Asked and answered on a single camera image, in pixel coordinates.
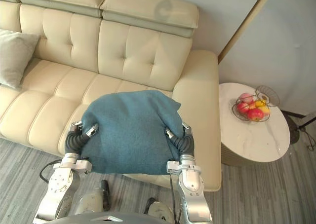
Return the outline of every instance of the apple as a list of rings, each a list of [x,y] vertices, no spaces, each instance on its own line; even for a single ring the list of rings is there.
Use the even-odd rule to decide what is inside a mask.
[[[249,105],[246,102],[240,102],[237,104],[237,109],[240,113],[246,113],[249,110]]]
[[[255,108],[247,112],[247,117],[251,121],[259,121],[264,117],[262,110]]]
[[[270,115],[270,109],[267,106],[263,106],[263,107],[258,107],[258,109],[260,109],[263,112],[264,116],[269,116]]]
[[[253,103],[253,97],[250,93],[242,93],[240,96],[239,96],[239,99],[242,101],[242,102],[246,102],[247,104],[251,104]]]

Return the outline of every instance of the marble tabletop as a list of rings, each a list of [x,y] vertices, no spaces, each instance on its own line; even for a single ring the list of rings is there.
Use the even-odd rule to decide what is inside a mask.
[[[282,112],[278,107],[270,107],[270,118],[265,122],[238,119],[232,106],[244,92],[255,94],[255,89],[239,83],[219,85],[223,145],[252,161],[270,162],[281,158],[290,144],[290,132]]]

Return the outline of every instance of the baseboard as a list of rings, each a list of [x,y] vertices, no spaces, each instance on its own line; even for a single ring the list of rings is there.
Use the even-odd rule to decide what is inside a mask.
[[[294,112],[288,112],[288,111],[284,111],[284,110],[281,110],[284,114],[287,114],[287,115],[290,115],[290,116],[293,116],[293,117],[297,117],[297,118],[304,118],[306,115],[303,115],[303,114],[298,114],[298,113],[294,113]]]

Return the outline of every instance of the sofa armrest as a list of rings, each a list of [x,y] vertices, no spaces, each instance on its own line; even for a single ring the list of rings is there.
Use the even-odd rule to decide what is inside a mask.
[[[197,165],[205,191],[221,187],[221,138],[217,57],[205,50],[191,51],[172,98],[179,114],[192,127]]]

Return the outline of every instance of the sofa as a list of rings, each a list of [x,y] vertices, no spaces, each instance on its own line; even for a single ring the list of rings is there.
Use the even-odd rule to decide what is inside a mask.
[[[0,137],[63,156],[70,124],[92,101],[159,90],[181,103],[205,191],[217,191],[218,65],[191,49],[197,27],[197,6],[182,0],[0,0],[0,29],[40,35],[19,88],[0,85]],[[168,176],[126,175],[169,187]]]

